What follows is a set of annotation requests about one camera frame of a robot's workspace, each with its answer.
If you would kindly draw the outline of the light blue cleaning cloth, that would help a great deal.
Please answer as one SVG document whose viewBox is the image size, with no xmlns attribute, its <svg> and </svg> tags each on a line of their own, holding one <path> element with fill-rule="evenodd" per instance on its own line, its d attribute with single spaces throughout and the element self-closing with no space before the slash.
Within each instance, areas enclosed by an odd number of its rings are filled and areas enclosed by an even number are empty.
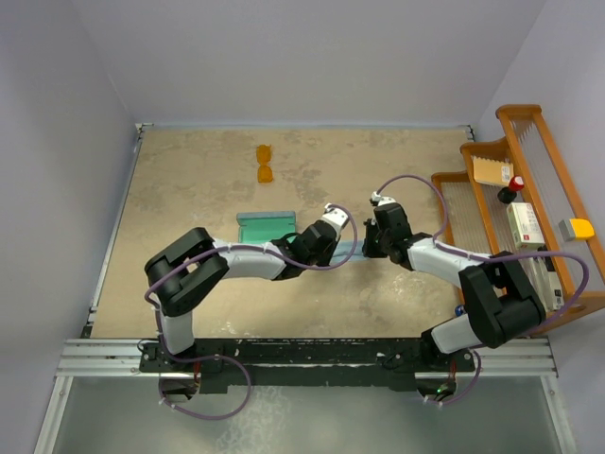
<svg viewBox="0 0 605 454">
<path fill-rule="evenodd" d="M 351 257 L 348 259 L 348 262 L 365 260 L 366 257 L 362 252 L 362 247 L 362 240 L 357 240 L 356 242 L 353 240 L 340 240 L 332 255 L 330 265 L 334 266 L 340 262 L 343 262 L 349 254 Z"/>
</svg>

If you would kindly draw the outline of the blue-grey glasses case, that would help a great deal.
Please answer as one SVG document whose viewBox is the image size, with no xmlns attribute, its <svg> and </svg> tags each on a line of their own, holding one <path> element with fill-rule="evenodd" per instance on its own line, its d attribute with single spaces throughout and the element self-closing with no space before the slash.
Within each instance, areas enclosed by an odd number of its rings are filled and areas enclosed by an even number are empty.
<svg viewBox="0 0 605 454">
<path fill-rule="evenodd" d="M 240 243 L 260 244 L 296 232 L 294 211 L 238 213 L 236 221 Z"/>
</svg>

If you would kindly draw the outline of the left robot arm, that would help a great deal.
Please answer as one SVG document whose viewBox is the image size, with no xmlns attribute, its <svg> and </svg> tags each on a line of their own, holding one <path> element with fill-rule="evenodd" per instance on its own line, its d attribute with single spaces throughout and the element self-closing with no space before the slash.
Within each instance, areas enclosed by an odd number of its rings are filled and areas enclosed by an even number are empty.
<svg viewBox="0 0 605 454">
<path fill-rule="evenodd" d="M 321 218 L 301 233 L 261 244 L 227 243 L 197 227 L 150 258 L 144 266 L 155 294 L 156 321 L 163 341 L 162 361 L 174 371 L 195 357 L 193 310 L 223 280 L 259 278 L 284 281 L 311 267 L 326 268 L 346 224 Z"/>
</svg>

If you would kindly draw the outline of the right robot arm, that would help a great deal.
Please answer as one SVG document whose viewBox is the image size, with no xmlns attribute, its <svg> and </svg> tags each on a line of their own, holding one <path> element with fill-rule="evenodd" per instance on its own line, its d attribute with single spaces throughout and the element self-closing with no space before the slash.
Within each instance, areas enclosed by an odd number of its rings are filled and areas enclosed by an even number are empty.
<svg viewBox="0 0 605 454">
<path fill-rule="evenodd" d="M 495 349 L 545 321 L 543 303 L 510 253 L 489 256 L 448 248 L 427 233 L 414 234 L 400 203 L 374 201 L 372 206 L 373 217 L 364 222 L 364 256 L 433 275 L 462 293 L 465 313 L 420 337 L 419 354 L 427 368 L 441 370 L 455 353 L 477 345 Z"/>
</svg>

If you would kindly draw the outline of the orange sunglasses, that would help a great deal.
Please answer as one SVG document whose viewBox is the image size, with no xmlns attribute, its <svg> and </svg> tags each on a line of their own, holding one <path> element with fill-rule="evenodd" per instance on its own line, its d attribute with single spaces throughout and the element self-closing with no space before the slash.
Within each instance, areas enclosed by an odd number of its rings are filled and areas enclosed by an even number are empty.
<svg viewBox="0 0 605 454">
<path fill-rule="evenodd" d="M 270 167 L 271 158 L 271 145 L 262 144 L 256 148 L 257 181 L 259 183 L 271 183 L 273 181 L 273 173 Z"/>
</svg>

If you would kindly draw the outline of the brown cardboard envelope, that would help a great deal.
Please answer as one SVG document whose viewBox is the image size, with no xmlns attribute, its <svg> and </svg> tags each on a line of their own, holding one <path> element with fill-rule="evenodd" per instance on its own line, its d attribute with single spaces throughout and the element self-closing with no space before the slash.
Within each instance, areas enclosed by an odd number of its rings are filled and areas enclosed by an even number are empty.
<svg viewBox="0 0 605 454">
<path fill-rule="evenodd" d="M 506 187 L 514 176 L 513 165 L 504 161 L 472 157 L 473 178 L 477 183 Z"/>
</svg>

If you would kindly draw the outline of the red black bottle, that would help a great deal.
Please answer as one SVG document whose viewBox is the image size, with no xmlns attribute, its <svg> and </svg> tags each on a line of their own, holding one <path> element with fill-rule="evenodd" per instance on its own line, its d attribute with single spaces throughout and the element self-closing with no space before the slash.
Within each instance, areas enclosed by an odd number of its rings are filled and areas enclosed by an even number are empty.
<svg viewBox="0 0 605 454">
<path fill-rule="evenodd" d="M 507 186 L 502 187 L 497 193 L 497 199 L 504 204 L 510 204 L 515 201 L 517 194 L 525 187 L 523 178 L 520 175 L 512 177 Z"/>
</svg>

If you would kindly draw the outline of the wooden tiered rack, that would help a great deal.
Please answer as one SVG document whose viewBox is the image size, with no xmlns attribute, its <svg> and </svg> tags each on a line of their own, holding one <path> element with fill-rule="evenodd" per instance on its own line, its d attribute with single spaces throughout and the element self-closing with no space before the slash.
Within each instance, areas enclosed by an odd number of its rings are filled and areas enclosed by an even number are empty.
<svg viewBox="0 0 605 454">
<path fill-rule="evenodd" d="M 445 240 L 485 253 L 553 251 L 522 264 L 555 326 L 604 307 L 604 244 L 540 106 L 497 109 L 503 137 L 461 146 L 465 168 L 432 175 Z"/>
</svg>

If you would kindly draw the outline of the white red box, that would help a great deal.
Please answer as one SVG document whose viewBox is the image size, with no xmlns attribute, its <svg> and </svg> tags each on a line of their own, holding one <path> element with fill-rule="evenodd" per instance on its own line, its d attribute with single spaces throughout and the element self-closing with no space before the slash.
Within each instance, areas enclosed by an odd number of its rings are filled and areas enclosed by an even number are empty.
<svg viewBox="0 0 605 454">
<path fill-rule="evenodd" d="M 543 232 L 531 203 L 512 202 L 506 212 L 517 250 L 538 250 L 545 245 Z"/>
</svg>

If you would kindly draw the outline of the white black stapler device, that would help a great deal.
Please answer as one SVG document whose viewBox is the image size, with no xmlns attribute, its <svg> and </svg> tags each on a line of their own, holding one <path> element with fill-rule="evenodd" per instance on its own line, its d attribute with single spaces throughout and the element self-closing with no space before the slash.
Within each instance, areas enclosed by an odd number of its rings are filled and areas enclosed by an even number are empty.
<svg viewBox="0 0 605 454">
<path fill-rule="evenodd" d="M 547 312 L 564 305 L 562 284 L 551 257 L 533 257 L 524 261 L 527 277 Z"/>
</svg>

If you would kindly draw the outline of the yellow grey sponge block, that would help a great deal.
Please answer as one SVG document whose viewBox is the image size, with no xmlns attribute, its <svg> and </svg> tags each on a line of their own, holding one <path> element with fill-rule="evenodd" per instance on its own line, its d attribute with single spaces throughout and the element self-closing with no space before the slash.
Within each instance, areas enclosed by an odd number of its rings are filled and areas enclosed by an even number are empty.
<svg viewBox="0 0 605 454">
<path fill-rule="evenodd" d="M 559 223 L 562 238 L 566 242 L 586 241 L 595 236 L 592 223 L 585 218 L 567 218 Z"/>
</svg>

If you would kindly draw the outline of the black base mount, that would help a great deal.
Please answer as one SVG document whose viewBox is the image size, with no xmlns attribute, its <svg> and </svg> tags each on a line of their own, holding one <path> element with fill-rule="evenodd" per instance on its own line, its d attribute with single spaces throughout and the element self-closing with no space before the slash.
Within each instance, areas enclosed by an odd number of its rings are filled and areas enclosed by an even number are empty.
<svg viewBox="0 0 605 454">
<path fill-rule="evenodd" d="M 198 338 L 178 355 L 157 341 L 142 346 L 143 373 L 198 372 L 201 393 L 225 393 L 231 386 L 380 387 L 415 391 L 422 374 L 446 377 L 470 373 L 469 350 L 433 352 L 419 338 L 222 339 Z"/>
</svg>

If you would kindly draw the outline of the aluminium frame rail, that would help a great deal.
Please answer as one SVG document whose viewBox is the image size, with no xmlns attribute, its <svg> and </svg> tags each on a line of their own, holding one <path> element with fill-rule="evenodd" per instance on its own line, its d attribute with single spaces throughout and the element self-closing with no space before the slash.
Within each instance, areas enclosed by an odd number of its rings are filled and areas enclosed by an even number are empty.
<svg viewBox="0 0 605 454">
<path fill-rule="evenodd" d="M 152 377 L 140 370 L 137 340 L 74 339 L 63 345 L 56 377 Z M 482 377 L 557 376 L 547 338 L 513 340 L 497 349 L 479 348 Z"/>
</svg>

